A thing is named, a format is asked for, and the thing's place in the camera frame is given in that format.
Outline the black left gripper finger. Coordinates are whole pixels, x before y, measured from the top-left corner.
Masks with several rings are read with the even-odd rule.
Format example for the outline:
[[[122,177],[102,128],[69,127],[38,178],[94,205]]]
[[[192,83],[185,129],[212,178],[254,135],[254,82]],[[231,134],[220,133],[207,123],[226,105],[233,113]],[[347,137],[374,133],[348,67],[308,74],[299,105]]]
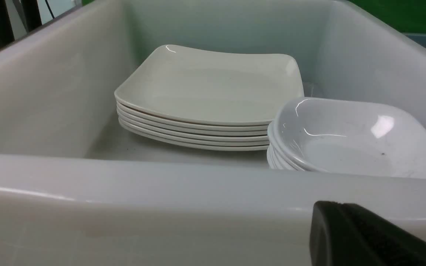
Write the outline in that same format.
[[[313,204],[313,266],[426,266],[426,241],[353,203]]]

